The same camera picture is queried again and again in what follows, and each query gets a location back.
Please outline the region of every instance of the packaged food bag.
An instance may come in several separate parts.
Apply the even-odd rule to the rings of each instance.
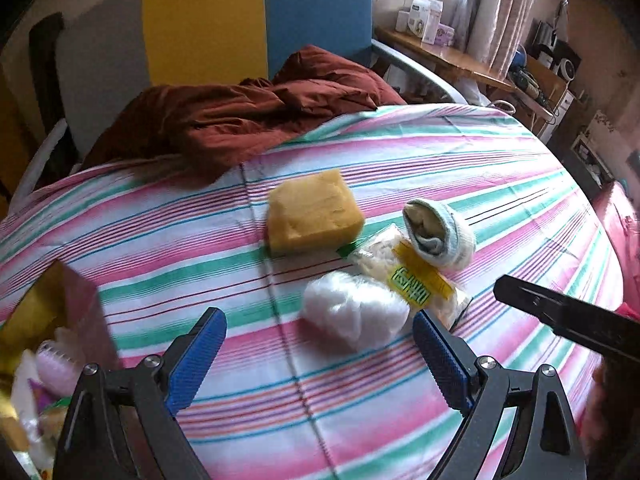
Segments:
[[[363,274],[400,294],[412,315],[428,308],[448,330],[471,303],[470,295],[415,252],[396,224],[359,244],[348,259]]]

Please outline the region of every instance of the bed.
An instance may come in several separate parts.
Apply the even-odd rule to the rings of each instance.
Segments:
[[[229,330],[178,415],[212,478],[425,478],[460,423],[407,330],[353,354],[298,315],[305,284],[350,268],[338,253],[270,258],[266,196],[284,178],[340,168],[367,221],[396,222],[415,196],[443,200],[478,238],[449,277],[474,296],[455,333],[477,354],[560,373],[574,415],[597,357],[498,304],[504,273],[615,308],[622,275],[586,197],[520,123],[461,105],[343,116],[203,187],[180,156],[99,166],[33,193],[0,225],[0,319],[60,259],[99,286],[125,365],[161,352],[208,306]],[[491,478],[507,414],[480,478]]]
[[[216,306],[228,320],[226,341],[195,402],[178,414],[212,478],[425,478],[461,419],[409,331],[377,350],[341,348],[299,310],[309,280],[350,269],[347,250],[271,258],[265,248],[270,189],[340,168],[366,215],[361,238],[402,226],[402,206],[417,196],[467,219],[478,252],[449,277],[474,300],[455,333],[508,367],[555,366],[578,417],[597,356],[492,295],[508,273],[604,308],[622,301],[609,239],[548,149],[516,120],[463,104],[428,70],[372,43],[371,0],[167,1],[105,0],[62,31],[59,16],[32,30],[32,38],[56,34],[43,40],[54,49],[54,84],[36,88],[52,131],[0,224],[0,321],[55,259],[98,286],[127,366],[162,352]],[[183,158],[166,156],[91,168],[31,192],[61,138],[71,135],[85,156],[149,85],[272,76],[307,43],[363,63],[373,49],[454,103],[339,117],[208,186]],[[37,71],[36,59],[31,65]],[[492,478],[512,416],[480,478]]]

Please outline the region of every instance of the yellow panel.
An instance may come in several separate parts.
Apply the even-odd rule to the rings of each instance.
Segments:
[[[264,0],[142,0],[151,82],[267,77]]]

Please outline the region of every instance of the curtain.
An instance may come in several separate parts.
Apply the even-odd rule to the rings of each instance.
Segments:
[[[453,20],[456,47],[501,77],[509,69],[533,0],[459,0]]]

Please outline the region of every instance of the yellow sponge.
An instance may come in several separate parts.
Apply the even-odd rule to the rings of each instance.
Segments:
[[[339,170],[292,178],[269,193],[271,252],[337,249],[355,240],[364,215]]]

